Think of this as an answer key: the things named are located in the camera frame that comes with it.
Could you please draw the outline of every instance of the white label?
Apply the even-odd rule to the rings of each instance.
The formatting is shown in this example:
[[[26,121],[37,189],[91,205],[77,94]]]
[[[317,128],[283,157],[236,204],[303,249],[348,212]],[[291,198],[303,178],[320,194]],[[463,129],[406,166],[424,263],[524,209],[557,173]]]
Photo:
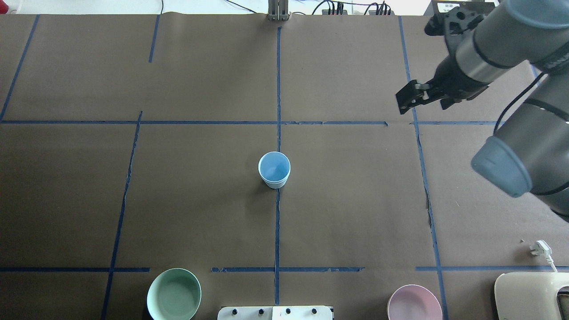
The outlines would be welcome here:
[[[452,8],[454,7],[460,7],[460,5],[458,3],[437,3],[436,4],[439,7],[439,12],[440,13],[445,13],[445,12],[449,12],[452,10]]]

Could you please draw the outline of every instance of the white floor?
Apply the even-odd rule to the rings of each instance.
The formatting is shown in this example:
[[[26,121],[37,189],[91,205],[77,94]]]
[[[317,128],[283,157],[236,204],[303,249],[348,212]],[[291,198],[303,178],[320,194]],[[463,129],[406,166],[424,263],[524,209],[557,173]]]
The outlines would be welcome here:
[[[185,14],[247,14],[225,0],[163,0],[164,12]],[[158,14],[161,0],[4,0],[12,13],[18,14]],[[267,0],[233,0],[259,13],[267,12]],[[289,0],[291,12],[311,14],[320,0]],[[371,3],[363,0],[359,3]],[[389,0],[387,3],[397,15],[423,15],[430,0]],[[345,5],[348,14],[362,14],[366,6]]]

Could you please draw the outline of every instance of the gray robot arm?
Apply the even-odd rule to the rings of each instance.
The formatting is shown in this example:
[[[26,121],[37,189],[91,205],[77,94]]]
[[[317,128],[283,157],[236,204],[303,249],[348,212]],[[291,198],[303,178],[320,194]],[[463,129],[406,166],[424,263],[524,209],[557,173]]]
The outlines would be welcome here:
[[[401,114],[472,100],[525,60],[548,74],[471,164],[510,196],[531,192],[569,221],[569,0],[505,0],[485,18],[457,7],[425,32],[444,35],[449,56],[433,79],[396,94]]]

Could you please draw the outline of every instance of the red object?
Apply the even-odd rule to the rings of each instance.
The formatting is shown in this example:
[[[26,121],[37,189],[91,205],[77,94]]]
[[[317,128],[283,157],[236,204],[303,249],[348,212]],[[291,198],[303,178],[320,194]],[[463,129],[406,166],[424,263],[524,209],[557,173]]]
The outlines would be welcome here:
[[[0,14],[5,14],[6,12],[8,12],[8,5],[4,0],[0,0]]]

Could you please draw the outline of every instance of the light blue plastic cup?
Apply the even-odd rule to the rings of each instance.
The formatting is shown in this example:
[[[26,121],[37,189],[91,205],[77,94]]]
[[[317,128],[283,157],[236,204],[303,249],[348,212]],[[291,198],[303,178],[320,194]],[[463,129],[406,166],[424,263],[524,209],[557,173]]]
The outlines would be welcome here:
[[[290,175],[290,161],[286,155],[271,151],[259,160],[259,174],[270,188],[279,189]]]
[[[162,272],[148,290],[146,305],[155,320],[189,320],[200,306],[201,286],[188,270]]]

